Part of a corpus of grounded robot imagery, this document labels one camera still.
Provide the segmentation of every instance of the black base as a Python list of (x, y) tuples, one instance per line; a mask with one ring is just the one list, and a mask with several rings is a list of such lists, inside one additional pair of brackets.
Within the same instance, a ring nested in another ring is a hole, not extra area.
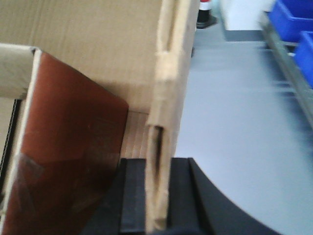
[[(144, 235), (143, 159), (122, 159), (115, 181), (80, 235)], [(168, 230), (155, 235), (279, 235), (230, 201), (192, 158), (172, 159)]]
[(197, 22), (197, 28), (203, 29), (212, 26), (217, 23), (217, 18), (210, 16), (209, 20), (206, 22)]

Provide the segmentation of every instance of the cardboard flap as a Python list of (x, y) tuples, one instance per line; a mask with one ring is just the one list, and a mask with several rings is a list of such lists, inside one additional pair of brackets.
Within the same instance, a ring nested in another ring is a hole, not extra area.
[(26, 97), (35, 47), (0, 44), (0, 96), (13, 99)]
[(170, 162), (183, 108), (199, 1), (163, 0), (156, 80), (147, 124), (146, 231), (166, 227)]

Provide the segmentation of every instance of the gray floor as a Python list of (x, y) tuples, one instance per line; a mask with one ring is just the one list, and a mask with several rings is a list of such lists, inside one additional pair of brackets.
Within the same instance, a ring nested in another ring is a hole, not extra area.
[(313, 131), (264, 42), (197, 30), (176, 156), (276, 231), (313, 234)]

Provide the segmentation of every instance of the curved black edge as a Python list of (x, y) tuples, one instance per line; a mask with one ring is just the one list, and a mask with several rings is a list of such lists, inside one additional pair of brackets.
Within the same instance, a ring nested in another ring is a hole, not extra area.
[(201, 228), (215, 235), (281, 235), (231, 202), (189, 158)]

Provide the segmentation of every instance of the white wall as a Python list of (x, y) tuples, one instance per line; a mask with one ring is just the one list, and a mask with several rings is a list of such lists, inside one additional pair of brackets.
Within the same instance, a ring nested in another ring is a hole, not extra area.
[(227, 30), (259, 30), (260, 14), (275, 0), (219, 0)]

